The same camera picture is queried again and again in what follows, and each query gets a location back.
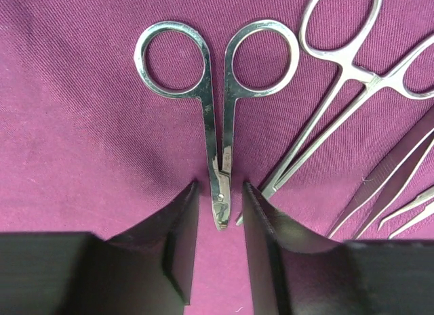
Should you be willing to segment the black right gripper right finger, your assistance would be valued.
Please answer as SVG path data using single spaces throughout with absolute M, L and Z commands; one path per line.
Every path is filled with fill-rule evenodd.
M 243 184 L 243 225 L 255 314 L 339 314 L 342 252 Z

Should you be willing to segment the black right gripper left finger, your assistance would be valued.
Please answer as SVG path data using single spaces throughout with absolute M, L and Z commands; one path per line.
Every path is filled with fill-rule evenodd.
M 184 305 L 191 288 L 199 220 L 199 183 L 193 180 L 168 205 L 108 241 L 118 247 L 152 253 L 158 272 L 170 282 Z

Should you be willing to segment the silver clamp forceps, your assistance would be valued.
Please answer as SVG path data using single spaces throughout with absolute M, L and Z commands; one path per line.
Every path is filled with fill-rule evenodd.
M 357 186 L 433 100 L 433 0 L 284 0 L 277 14 L 309 48 L 290 93 L 283 143 L 292 162 L 272 202 L 333 224 Z

